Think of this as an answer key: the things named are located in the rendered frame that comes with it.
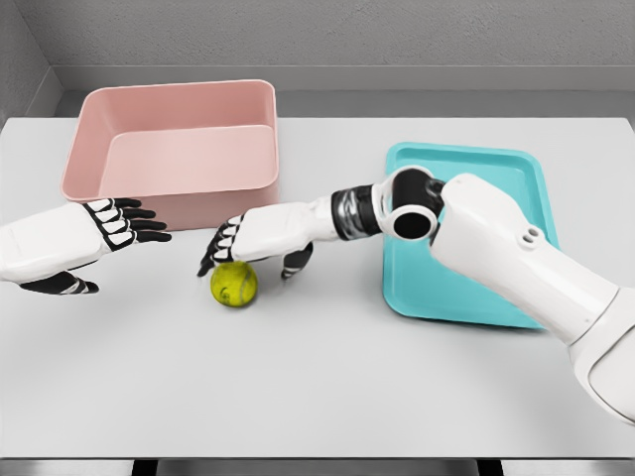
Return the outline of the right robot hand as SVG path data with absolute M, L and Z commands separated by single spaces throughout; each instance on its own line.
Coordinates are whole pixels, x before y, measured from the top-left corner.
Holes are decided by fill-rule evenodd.
M 203 277 L 225 263 L 251 263 L 281 256 L 281 278 L 292 277 L 313 254 L 308 218 L 308 206 L 296 202 L 252 208 L 226 220 L 207 245 L 197 274 Z

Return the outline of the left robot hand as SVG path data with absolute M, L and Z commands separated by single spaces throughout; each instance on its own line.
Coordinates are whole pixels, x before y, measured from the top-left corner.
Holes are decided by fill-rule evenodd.
M 11 281 L 52 296 L 93 295 L 99 286 L 73 271 L 134 244 L 172 239 L 156 212 L 133 198 L 70 202 L 9 225 L 18 246 L 10 260 Z

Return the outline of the yellow-green tennis ball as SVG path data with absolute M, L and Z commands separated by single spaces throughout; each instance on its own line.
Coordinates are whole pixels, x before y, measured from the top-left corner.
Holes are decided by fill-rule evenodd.
M 245 262 L 219 264 L 212 273 L 210 291 L 214 299 L 225 306 L 246 306 L 258 292 L 256 272 Z

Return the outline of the pink rectangular basket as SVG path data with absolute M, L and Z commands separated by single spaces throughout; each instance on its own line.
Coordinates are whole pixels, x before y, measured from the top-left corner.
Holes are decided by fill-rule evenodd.
M 261 79 L 104 87 L 81 106 L 61 182 L 131 197 L 169 229 L 212 228 L 278 202 L 274 86 Z

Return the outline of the blue rectangular tray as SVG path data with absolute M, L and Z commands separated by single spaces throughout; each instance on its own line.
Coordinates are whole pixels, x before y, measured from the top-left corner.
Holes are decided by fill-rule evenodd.
M 412 142 L 389 149 L 388 175 L 409 165 L 421 166 L 444 181 L 470 173 L 491 182 L 518 202 L 552 245 L 560 246 L 543 170 L 533 156 L 515 150 Z M 509 301 L 441 265 L 431 256 L 428 240 L 384 238 L 383 297 L 393 310 L 409 317 L 541 327 Z

